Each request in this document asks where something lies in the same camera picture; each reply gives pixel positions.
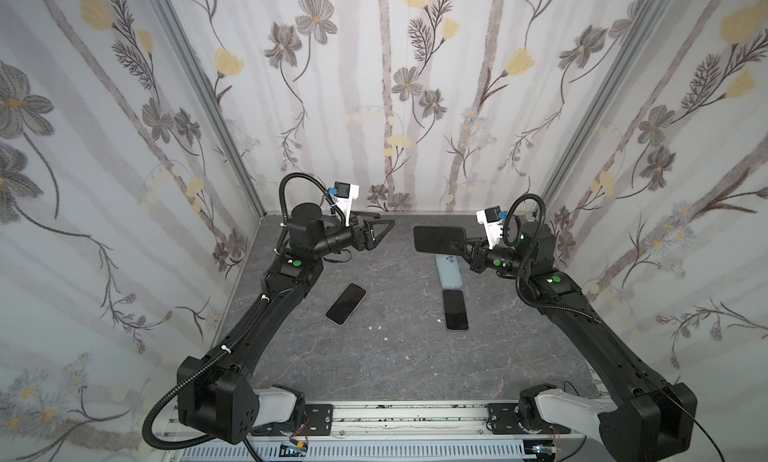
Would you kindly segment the light blue phone case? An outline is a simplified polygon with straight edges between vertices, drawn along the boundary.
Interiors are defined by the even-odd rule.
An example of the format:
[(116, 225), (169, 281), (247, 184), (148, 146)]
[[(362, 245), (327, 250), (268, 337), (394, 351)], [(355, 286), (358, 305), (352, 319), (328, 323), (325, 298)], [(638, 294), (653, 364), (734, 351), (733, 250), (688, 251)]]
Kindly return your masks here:
[(455, 255), (436, 254), (435, 262), (441, 287), (444, 290), (460, 290), (463, 288), (458, 259)]

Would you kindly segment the black phone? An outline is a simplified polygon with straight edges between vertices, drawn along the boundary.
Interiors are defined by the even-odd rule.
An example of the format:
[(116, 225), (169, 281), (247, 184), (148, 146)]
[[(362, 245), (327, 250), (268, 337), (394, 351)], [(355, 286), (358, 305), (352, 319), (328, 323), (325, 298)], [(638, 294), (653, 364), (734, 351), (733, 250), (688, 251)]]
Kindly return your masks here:
[(413, 228), (413, 240), (419, 253), (461, 255), (466, 231), (456, 226), (418, 225)]

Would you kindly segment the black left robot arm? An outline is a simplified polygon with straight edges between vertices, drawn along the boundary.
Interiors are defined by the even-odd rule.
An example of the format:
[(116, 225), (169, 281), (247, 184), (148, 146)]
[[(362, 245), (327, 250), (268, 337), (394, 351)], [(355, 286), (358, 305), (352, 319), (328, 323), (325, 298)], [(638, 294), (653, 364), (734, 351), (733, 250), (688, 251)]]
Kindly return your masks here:
[(350, 219), (325, 215), (311, 202), (292, 209), (257, 299), (217, 346), (201, 358), (187, 358), (178, 369), (172, 397), (179, 422), (200, 434), (173, 443), (173, 449), (215, 439), (236, 445), (262, 426), (304, 425), (301, 392), (282, 385), (256, 389), (250, 377), (280, 326), (319, 280), (326, 256), (374, 250), (394, 225), (372, 213), (353, 212)]

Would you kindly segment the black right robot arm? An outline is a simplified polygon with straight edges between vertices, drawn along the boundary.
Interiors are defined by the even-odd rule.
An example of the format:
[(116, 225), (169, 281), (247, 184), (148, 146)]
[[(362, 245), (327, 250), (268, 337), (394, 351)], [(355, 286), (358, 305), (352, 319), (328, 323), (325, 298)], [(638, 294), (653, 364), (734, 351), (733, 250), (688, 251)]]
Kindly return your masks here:
[(697, 398), (637, 356), (596, 313), (578, 284), (556, 268), (555, 237), (546, 225), (518, 222), (516, 240), (493, 244), (462, 228), (440, 237), (444, 253), (474, 272), (493, 269), (514, 281), (518, 298), (537, 309), (574, 344), (608, 390), (597, 402), (556, 388), (537, 389), (528, 414), (601, 443), (616, 461), (659, 461), (689, 449)]

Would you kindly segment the phone in pink case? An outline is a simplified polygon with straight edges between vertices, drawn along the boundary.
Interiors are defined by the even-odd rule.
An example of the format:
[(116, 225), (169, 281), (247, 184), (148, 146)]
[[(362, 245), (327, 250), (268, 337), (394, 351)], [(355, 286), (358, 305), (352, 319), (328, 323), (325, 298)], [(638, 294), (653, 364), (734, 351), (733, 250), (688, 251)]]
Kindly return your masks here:
[(361, 286), (350, 283), (326, 311), (325, 317), (338, 326), (343, 326), (366, 296)]

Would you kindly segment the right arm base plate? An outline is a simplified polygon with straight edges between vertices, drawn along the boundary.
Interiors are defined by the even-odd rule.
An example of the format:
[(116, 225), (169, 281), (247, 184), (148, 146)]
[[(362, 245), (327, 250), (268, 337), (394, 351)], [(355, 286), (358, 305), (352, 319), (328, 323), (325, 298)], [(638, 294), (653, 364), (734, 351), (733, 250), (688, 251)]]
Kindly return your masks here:
[(486, 428), (493, 435), (519, 435), (523, 433), (519, 425), (518, 404), (489, 403), (486, 405)]

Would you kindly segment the aluminium front rail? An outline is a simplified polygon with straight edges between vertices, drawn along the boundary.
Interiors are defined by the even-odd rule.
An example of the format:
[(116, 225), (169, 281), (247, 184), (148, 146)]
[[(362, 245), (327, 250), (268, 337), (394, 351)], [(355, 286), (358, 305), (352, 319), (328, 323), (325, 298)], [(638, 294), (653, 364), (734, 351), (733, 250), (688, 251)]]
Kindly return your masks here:
[[(649, 394), (634, 397), (620, 405), (613, 399), (587, 399), (557, 388), (541, 386), (522, 392), (515, 402), (518, 404), (522, 434), (534, 436), (551, 428), (567, 428), (600, 442), (615, 460), (654, 460), (660, 456), (655, 444), (661, 433), (661, 410)], [(487, 404), (461, 401), (332, 404), (332, 429), (326, 437), (345, 433), (379, 434), (386, 430), (416, 435), (437, 431), (464, 433), (467, 424), (478, 423), (480, 420), (486, 422)], [(147, 444), (159, 450), (174, 451), (173, 443), (188, 439), (166, 440), (159, 437), (153, 425), (164, 407), (164, 402), (158, 402), (151, 409), (142, 433)], [(291, 434), (301, 430), (270, 425), (253, 431), (261, 429)]]

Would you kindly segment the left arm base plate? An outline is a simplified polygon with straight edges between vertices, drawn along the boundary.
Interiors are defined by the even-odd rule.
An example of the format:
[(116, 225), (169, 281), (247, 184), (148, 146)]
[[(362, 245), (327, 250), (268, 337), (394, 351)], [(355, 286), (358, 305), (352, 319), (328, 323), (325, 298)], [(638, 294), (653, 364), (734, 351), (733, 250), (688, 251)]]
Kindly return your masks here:
[(307, 404), (305, 421), (298, 432), (302, 437), (326, 437), (331, 434), (334, 415), (332, 404)]

